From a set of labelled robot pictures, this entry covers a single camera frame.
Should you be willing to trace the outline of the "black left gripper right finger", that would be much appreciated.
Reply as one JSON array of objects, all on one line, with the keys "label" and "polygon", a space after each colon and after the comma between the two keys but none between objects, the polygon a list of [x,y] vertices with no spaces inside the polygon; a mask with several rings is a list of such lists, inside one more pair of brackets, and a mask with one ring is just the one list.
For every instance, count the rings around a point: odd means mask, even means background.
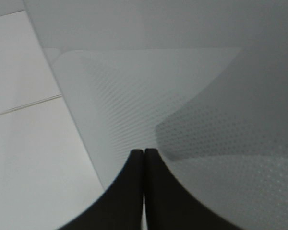
[{"label": "black left gripper right finger", "polygon": [[156,149],[144,152],[144,196],[150,230],[231,230],[173,176]]}]

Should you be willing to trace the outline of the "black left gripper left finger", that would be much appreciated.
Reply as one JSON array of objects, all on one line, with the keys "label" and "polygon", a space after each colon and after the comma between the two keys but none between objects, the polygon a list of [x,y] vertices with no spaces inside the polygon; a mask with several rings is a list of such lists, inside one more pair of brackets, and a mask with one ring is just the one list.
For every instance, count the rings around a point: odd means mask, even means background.
[{"label": "black left gripper left finger", "polygon": [[123,168],[89,208],[61,230],[140,230],[144,196],[144,152],[130,152]]}]

